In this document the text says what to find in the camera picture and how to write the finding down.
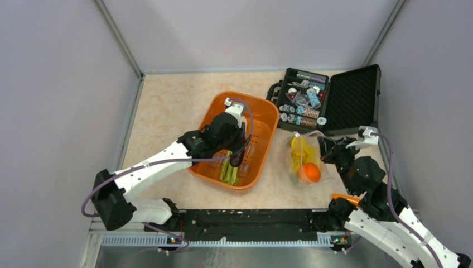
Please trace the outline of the yellow banana bunch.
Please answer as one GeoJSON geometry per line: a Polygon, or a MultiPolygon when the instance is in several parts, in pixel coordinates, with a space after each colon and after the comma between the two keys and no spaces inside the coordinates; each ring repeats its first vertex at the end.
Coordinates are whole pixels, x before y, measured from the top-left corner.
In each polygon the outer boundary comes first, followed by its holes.
{"type": "Polygon", "coordinates": [[[320,160],[320,150],[317,146],[312,146],[312,145],[307,145],[303,149],[303,163],[313,163],[317,166],[320,166],[321,160],[320,160]]]}
{"type": "Polygon", "coordinates": [[[306,146],[306,140],[303,137],[294,136],[289,142],[292,169],[298,174],[301,164],[303,164],[303,153],[306,146]]]}

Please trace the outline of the clear zip top bag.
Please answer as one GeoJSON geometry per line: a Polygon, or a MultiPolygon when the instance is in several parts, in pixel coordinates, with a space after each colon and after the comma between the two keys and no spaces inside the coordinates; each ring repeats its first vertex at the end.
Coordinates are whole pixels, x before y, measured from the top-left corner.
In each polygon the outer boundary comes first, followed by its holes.
{"type": "Polygon", "coordinates": [[[326,164],[321,161],[318,139],[324,136],[315,130],[305,134],[294,132],[288,139],[284,161],[294,185],[321,184],[332,178],[326,164]]]}

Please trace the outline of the orange fruit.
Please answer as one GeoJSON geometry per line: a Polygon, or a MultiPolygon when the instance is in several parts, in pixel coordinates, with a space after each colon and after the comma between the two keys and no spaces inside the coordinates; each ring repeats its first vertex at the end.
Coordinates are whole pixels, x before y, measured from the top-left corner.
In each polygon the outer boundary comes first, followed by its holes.
{"type": "Polygon", "coordinates": [[[306,184],[317,183],[322,178],[322,174],[318,166],[311,162],[302,165],[298,176],[299,179],[306,184]]]}

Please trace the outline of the purple eggplant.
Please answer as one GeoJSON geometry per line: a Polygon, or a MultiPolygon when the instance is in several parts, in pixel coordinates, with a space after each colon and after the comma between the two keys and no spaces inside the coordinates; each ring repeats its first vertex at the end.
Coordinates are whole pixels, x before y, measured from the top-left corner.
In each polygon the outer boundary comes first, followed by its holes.
{"type": "Polygon", "coordinates": [[[238,168],[244,159],[244,151],[240,151],[239,153],[235,153],[230,158],[230,165],[234,168],[238,168]]]}

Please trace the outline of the green leafy vegetable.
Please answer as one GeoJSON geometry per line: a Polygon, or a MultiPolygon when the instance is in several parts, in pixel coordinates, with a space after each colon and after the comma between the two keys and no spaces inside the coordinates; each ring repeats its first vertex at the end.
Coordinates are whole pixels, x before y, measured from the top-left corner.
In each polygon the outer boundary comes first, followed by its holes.
{"type": "Polygon", "coordinates": [[[230,164],[230,159],[224,159],[219,180],[228,185],[236,186],[239,182],[238,168],[230,164]]]}

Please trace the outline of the orange plastic basket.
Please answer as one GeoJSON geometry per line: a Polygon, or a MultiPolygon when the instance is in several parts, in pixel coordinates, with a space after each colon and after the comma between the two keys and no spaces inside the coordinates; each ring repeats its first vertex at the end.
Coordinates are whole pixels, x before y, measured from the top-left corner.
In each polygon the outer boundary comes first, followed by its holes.
{"type": "Polygon", "coordinates": [[[278,109],[266,99],[217,94],[200,127],[178,138],[193,159],[189,172],[229,189],[249,189],[262,173],[278,120],[278,109]]]}

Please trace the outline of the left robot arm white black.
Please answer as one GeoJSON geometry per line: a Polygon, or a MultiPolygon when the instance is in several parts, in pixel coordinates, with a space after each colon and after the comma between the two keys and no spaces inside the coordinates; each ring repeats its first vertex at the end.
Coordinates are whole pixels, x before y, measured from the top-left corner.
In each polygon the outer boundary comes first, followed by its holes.
{"type": "Polygon", "coordinates": [[[164,230],[178,226],[179,216],[160,199],[144,202],[141,192],[180,170],[201,162],[220,161],[214,155],[231,151],[234,157],[243,151],[252,135],[253,119],[240,113],[222,112],[200,130],[187,131],[167,148],[127,169],[110,172],[104,169],[95,176],[91,201],[96,216],[107,231],[115,231],[129,222],[153,222],[164,230]]]}

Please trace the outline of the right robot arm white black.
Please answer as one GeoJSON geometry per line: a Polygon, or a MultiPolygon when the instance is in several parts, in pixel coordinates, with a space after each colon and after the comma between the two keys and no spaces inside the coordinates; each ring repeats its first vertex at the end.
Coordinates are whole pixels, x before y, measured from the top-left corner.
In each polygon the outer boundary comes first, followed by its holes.
{"type": "Polygon", "coordinates": [[[389,146],[385,172],[370,156],[355,155],[357,140],[318,137],[321,160],[333,164],[347,192],[362,196],[354,205],[344,198],[333,198],[328,206],[327,223],[334,230],[357,233],[392,257],[402,267],[472,267],[472,259],[449,250],[418,219],[407,201],[393,188],[393,146],[384,134],[374,133],[389,146]]]}

